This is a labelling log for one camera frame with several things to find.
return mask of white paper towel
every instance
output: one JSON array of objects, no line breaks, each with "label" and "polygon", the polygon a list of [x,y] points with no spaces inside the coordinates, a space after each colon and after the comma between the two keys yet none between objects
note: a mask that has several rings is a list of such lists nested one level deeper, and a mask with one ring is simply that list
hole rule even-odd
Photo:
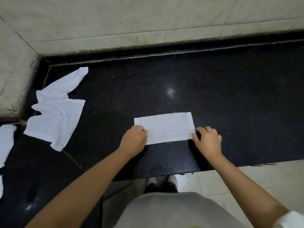
[{"label": "white paper towel", "polygon": [[195,132],[191,112],[134,118],[134,124],[148,131],[147,145],[192,139]]}]

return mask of sleeve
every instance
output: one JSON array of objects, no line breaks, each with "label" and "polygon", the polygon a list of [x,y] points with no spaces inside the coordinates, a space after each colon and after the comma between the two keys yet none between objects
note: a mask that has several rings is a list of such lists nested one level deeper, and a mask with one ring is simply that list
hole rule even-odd
[{"label": "sleeve", "polygon": [[304,216],[295,211],[290,211],[279,218],[273,228],[302,228],[304,227]]}]

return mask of floor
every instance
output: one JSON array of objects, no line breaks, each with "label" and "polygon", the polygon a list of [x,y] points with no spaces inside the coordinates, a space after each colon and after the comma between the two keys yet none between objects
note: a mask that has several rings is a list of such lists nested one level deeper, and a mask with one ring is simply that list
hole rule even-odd
[{"label": "floor", "polygon": [[[304,159],[256,167],[245,166],[240,167],[240,170],[288,209],[304,213]],[[221,205],[247,227],[253,227],[215,170],[175,176],[179,192],[200,193]],[[164,180],[165,177],[158,177],[158,182]],[[143,193],[146,179],[133,180],[127,187],[126,183],[126,181],[116,182],[116,185],[122,184],[124,190],[104,202],[104,228],[115,224],[115,221],[108,220],[106,211],[111,211],[113,214],[113,205],[115,207],[119,205],[119,208],[115,209],[119,213],[115,217],[118,219],[123,211],[122,207],[125,208],[129,201]],[[129,199],[126,199],[126,192],[132,192],[128,194]]]}]

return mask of white towel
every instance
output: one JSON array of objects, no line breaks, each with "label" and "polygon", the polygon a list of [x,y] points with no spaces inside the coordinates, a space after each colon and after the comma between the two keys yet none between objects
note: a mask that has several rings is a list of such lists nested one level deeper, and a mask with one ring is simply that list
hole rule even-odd
[{"label": "white towel", "polygon": [[[3,125],[0,127],[0,168],[4,163],[14,145],[14,132],[17,127],[14,125]],[[2,176],[0,176],[0,198],[3,195]]]},{"label": "white towel", "polygon": [[85,104],[85,100],[69,99],[67,94],[79,85],[88,70],[88,67],[81,67],[36,92],[38,103],[32,108],[42,115],[29,118],[24,131],[26,135],[51,142],[53,149],[62,151]]}]

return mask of person's right hand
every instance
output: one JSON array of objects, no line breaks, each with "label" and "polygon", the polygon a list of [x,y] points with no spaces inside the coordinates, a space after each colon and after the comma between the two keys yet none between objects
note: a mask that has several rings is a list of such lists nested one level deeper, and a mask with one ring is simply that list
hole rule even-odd
[{"label": "person's right hand", "polygon": [[192,133],[192,138],[202,155],[207,160],[221,156],[222,136],[217,134],[216,129],[212,129],[210,126],[197,127],[196,129],[201,133],[201,140],[196,133]]}]

